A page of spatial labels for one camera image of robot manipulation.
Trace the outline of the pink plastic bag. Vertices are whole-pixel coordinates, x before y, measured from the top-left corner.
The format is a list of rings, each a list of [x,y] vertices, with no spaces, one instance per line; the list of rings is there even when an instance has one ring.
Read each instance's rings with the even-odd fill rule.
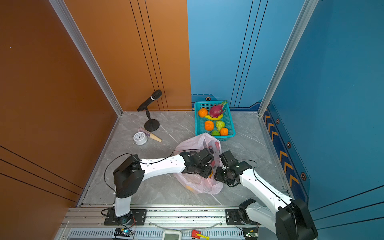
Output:
[[[195,194],[218,194],[223,183],[214,179],[214,175],[223,164],[220,160],[222,154],[220,141],[203,133],[180,143],[175,154],[182,154],[187,158],[187,166],[182,173],[174,174],[177,180],[188,190]]]

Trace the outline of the orange tangerine fruit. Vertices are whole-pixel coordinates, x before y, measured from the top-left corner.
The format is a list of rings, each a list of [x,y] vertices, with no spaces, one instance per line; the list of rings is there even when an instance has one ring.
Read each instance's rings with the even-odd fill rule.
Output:
[[[206,131],[213,131],[215,128],[213,121],[205,121],[205,130]]]

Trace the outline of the pink dragon fruit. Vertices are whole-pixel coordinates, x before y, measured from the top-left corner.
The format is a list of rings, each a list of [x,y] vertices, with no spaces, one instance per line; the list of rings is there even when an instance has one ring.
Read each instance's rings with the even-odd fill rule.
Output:
[[[209,116],[212,118],[218,118],[224,112],[224,106],[228,103],[227,100],[221,102],[218,105],[213,106],[209,111]]]

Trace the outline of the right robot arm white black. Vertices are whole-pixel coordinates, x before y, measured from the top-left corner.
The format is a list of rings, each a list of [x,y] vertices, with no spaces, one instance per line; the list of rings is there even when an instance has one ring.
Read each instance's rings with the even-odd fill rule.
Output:
[[[279,240],[316,240],[318,231],[308,206],[292,199],[265,181],[246,161],[239,162],[230,151],[220,155],[215,180],[230,187],[241,184],[261,200],[248,199],[238,206],[234,223],[258,223],[276,234]]]

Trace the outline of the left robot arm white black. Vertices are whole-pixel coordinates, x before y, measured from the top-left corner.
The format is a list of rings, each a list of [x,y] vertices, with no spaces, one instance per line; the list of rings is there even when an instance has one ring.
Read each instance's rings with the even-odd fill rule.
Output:
[[[142,181],[166,174],[192,174],[205,179],[209,177],[213,167],[214,151],[181,152],[163,159],[140,159],[131,155],[114,172],[115,216],[117,218],[131,214],[131,198],[139,189]]]

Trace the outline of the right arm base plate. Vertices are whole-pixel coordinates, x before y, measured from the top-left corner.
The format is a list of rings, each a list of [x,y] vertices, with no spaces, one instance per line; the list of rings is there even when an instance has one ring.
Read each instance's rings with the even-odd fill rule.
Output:
[[[226,223],[229,226],[248,225],[251,223],[245,210],[226,209],[225,213],[226,213]]]

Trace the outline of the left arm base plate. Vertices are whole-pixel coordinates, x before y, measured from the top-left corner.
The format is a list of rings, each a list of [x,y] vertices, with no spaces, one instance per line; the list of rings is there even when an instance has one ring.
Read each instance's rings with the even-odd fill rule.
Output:
[[[147,210],[131,210],[127,215],[117,217],[114,208],[107,208],[102,210],[101,214],[105,217],[105,226],[143,226],[146,221]]]

